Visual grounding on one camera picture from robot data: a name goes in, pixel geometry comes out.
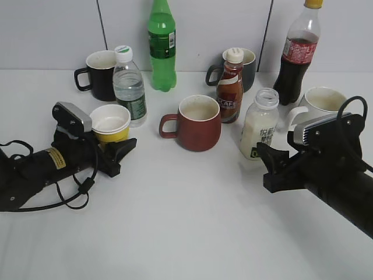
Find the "bottle cap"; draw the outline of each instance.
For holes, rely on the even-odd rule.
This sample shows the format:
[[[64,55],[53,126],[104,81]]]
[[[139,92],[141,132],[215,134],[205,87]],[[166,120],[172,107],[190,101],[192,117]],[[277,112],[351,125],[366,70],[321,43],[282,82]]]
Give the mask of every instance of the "bottle cap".
[[[240,48],[230,48],[226,60],[232,64],[239,64],[244,60],[244,51]]]
[[[304,5],[310,9],[320,9],[323,0],[305,0]]]
[[[119,47],[116,47],[114,51],[117,62],[126,63],[132,61],[133,52],[131,47],[128,47],[127,45],[120,45]]]

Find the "gray mug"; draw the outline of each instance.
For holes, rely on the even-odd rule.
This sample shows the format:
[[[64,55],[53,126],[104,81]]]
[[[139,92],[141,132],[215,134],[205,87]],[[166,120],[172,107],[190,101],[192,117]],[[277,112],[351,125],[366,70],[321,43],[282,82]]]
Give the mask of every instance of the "gray mug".
[[[242,70],[242,84],[244,85],[244,92],[247,92],[254,83],[255,79],[255,72],[256,72],[256,56],[254,52],[248,50],[247,48],[240,48],[244,51],[244,69]],[[225,50],[222,55],[222,59],[220,64],[210,66],[209,70],[207,70],[206,74],[206,84],[208,86],[217,86],[219,83],[220,77],[224,71],[224,62],[226,61],[226,54],[228,50]],[[218,70],[218,80],[210,81],[210,77],[212,72]]]

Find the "yellow bottle cap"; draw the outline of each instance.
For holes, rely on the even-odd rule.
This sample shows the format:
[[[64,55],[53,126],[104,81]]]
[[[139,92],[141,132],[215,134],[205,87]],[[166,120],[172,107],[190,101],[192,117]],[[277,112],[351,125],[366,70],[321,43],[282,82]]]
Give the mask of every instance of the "yellow bottle cap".
[[[320,9],[323,0],[305,0],[304,5],[310,9]]]

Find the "bottle label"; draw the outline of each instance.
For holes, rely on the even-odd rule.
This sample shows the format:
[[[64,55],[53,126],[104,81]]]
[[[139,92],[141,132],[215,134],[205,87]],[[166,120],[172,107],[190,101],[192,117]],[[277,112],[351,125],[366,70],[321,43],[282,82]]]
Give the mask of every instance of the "bottle label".
[[[231,123],[235,121],[241,109],[242,68],[228,69],[224,67],[224,74],[217,85],[217,99],[220,106],[221,121]]]
[[[124,101],[117,99],[119,105],[126,107],[131,113],[131,120],[138,120],[146,115],[146,104],[145,104],[145,94],[132,101]]]
[[[274,132],[275,132],[274,127],[262,128],[261,131],[260,131],[260,139],[259,139],[258,142],[262,142],[262,143],[270,146],[270,144],[272,142],[272,136],[273,136]],[[254,146],[251,149],[250,157],[253,158],[253,159],[260,157],[259,153],[257,151],[257,148],[256,148],[256,143],[254,144]]]
[[[170,34],[154,34],[149,32],[150,55],[154,58],[170,58],[176,54],[176,31]]]
[[[286,38],[283,56],[287,61],[295,64],[311,63],[316,46],[317,42],[312,43],[304,39]]]

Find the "plastic bottle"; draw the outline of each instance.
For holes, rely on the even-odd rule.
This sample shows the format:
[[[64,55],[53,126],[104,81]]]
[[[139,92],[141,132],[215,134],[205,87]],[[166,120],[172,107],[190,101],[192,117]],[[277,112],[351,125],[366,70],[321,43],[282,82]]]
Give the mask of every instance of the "plastic bottle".
[[[130,127],[138,127],[146,121],[144,83],[141,72],[132,61],[132,49],[127,45],[115,48],[117,64],[114,68],[112,84],[118,104],[131,113]]]
[[[278,105],[279,94],[274,89],[264,88],[256,94],[246,112],[240,142],[240,151],[247,159],[261,159],[256,151],[258,142],[270,146],[279,120]]]
[[[176,86],[175,21],[167,0],[154,0],[147,29],[153,68],[152,84],[155,89],[167,92]]]
[[[220,106],[222,123],[233,123],[240,115],[242,95],[242,60],[244,52],[240,48],[230,48],[224,63],[224,72],[217,84],[217,102]]]
[[[287,33],[279,77],[273,86],[282,105],[298,100],[303,76],[311,64],[321,34],[318,11],[322,0],[305,0],[304,6],[303,13]]]

